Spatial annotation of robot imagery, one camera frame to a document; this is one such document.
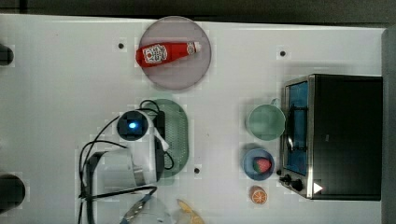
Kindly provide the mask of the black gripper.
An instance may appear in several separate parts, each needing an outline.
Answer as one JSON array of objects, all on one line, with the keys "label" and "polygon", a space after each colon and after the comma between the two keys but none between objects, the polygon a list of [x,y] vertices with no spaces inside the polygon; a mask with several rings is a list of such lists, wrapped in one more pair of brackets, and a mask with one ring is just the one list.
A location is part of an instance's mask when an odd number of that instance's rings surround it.
[{"label": "black gripper", "polygon": [[156,179],[160,180],[165,170],[165,113],[160,111],[153,120],[155,130],[158,134],[154,137],[155,143],[155,161],[156,161]]}]

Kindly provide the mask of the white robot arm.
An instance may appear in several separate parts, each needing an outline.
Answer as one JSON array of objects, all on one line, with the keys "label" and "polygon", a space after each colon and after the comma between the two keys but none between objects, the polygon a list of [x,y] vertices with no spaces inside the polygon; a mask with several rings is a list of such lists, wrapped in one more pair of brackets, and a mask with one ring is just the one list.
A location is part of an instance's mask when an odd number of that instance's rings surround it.
[{"label": "white robot arm", "polygon": [[[140,108],[120,114],[106,125],[111,130],[109,139],[97,135],[84,146],[90,152],[79,159],[80,198],[88,224],[96,224],[95,202],[145,191],[120,221],[130,224],[156,191],[169,145],[155,127],[150,112]],[[103,143],[113,148],[91,152],[96,144]]]}]

